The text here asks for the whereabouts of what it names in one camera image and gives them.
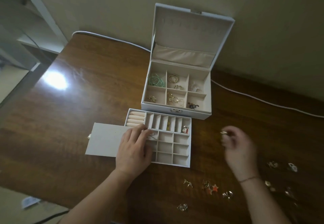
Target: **wooden table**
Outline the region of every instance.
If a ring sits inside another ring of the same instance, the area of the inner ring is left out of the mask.
[[[149,53],[75,35],[0,130],[0,185],[69,208],[115,168],[114,158],[85,155],[94,122],[123,125],[141,108]],[[213,80],[281,105],[324,114],[324,105],[219,71]],[[250,223],[243,192],[224,160],[220,129],[235,125],[259,147],[264,179],[299,223],[324,220],[324,120],[269,106],[212,84],[213,115],[192,121],[191,168],[151,164],[128,190],[114,220],[122,223]],[[267,167],[274,160],[280,169]],[[286,170],[294,163],[298,173]],[[193,188],[183,184],[191,181]],[[219,186],[208,196],[203,180]],[[289,186],[298,201],[283,194]],[[225,191],[234,197],[226,200]],[[188,204],[187,212],[177,210]]]

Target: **cream velvet lining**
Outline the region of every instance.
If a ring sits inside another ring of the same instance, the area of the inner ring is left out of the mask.
[[[182,64],[209,68],[216,53],[198,52],[182,49],[171,49],[155,44],[152,57]]]

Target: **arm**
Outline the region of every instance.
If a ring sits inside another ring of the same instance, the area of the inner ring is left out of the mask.
[[[290,224],[259,176],[257,149],[253,141],[233,126],[227,126],[222,131],[228,133],[222,135],[225,159],[241,184],[253,224]]]
[[[110,223],[112,214],[132,181],[151,163],[152,149],[145,146],[150,133],[141,124],[123,134],[116,156],[116,169],[76,205],[60,224]]]

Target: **removable jewelry tray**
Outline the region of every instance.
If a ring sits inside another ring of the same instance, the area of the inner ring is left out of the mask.
[[[125,126],[132,111],[145,113],[144,124],[154,132],[146,141],[153,149],[153,163],[190,168],[191,118],[130,108]],[[182,133],[184,126],[188,127],[187,133]]]

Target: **beige wall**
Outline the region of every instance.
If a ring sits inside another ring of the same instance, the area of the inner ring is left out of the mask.
[[[156,2],[233,17],[217,68],[324,100],[324,0],[43,2],[68,39],[76,30],[88,30],[146,47]]]

